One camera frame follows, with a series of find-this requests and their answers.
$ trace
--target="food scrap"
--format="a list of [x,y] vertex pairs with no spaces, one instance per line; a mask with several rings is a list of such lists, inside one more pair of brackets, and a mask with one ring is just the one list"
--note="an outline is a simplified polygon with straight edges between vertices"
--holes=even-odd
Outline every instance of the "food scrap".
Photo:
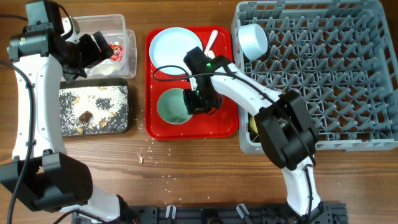
[[75,100],[72,101],[72,104],[75,105],[77,103],[79,103],[80,100],[80,96],[77,96]]
[[111,60],[114,61],[114,62],[120,62],[122,60],[122,56],[123,56],[123,53],[124,53],[123,45],[110,44],[109,46],[113,50],[113,55],[111,57]]
[[92,117],[93,117],[93,114],[90,113],[89,111],[86,111],[82,115],[80,115],[80,117],[79,117],[80,123],[87,124],[90,122],[90,119]]
[[141,154],[138,155],[138,163],[140,164],[144,163],[144,158]]
[[79,134],[84,134],[85,133],[85,130],[83,130],[83,128],[76,128],[76,130],[77,130],[77,132]]
[[106,122],[105,119],[102,119],[102,120],[99,122],[99,126],[101,126],[101,128],[105,128],[106,125],[107,125],[107,122]]

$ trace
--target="gray dish rack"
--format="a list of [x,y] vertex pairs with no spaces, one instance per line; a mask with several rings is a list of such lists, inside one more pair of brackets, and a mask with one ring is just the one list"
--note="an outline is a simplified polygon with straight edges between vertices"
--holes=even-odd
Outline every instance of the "gray dish rack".
[[[253,23],[265,30],[269,48],[250,61],[238,30]],[[238,68],[264,86],[302,95],[320,132],[317,149],[398,146],[398,64],[378,0],[241,2],[231,30]],[[262,154],[250,117],[239,107],[241,149]]]

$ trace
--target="white cup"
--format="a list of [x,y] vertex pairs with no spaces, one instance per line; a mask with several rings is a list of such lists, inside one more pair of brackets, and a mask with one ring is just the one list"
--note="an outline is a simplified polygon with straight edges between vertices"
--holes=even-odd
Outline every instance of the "white cup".
[[255,60],[268,50],[266,33],[259,24],[241,26],[238,31],[239,44],[249,60]]

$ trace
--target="wooden table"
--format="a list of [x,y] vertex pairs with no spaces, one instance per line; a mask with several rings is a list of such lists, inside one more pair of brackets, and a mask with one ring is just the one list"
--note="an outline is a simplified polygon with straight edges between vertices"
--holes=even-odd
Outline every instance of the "wooden table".
[[[182,206],[283,203],[286,189],[280,169],[266,156],[249,156],[239,148],[238,134],[224,139],[153,141],[144,125],[144,46],[157,27],[221,25],[230,29],[237,1],[136,1],[83,3],[64,0],[72,16],[120,13],[136,33],[135,91],[138,119],[125,134],[67,138],[69,156],[90,168],[94,184],[119,194],[130,205]],[[382,1],[392,39],[398,37],[398,2]],[[0,14],[25,15],[23,4],[0,6]],[[7,59],[11,35],[23,21],[2,19],[0,58]],[[0,67],[0,164],[11,161],[17,133],[17,88],[14,72]],[[137,153],[146,159],[138,164]],[[398,223],[398,150],[388,152],[318,151],[315,169],[324,201],[346,203],[350,223]],[[0,223],[6,222],[11,193],[0,186]],[[31,212],[17,202],[14,223],[52,223],[60,213]]]

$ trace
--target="white spoon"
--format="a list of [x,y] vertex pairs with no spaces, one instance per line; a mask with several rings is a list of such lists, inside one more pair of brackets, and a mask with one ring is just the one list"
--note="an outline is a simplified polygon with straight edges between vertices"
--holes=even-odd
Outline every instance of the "white spoon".
[[214,44],[214,41],[216,40],[217,35],[218,35],[218,31],[217,30],[213,30],[211,32],[209,41],[207,42],[207,46],[206,46],[206,49],[205,49],[205,55],[206,56],[207,56],[207,53],[209,52],[211,46]]

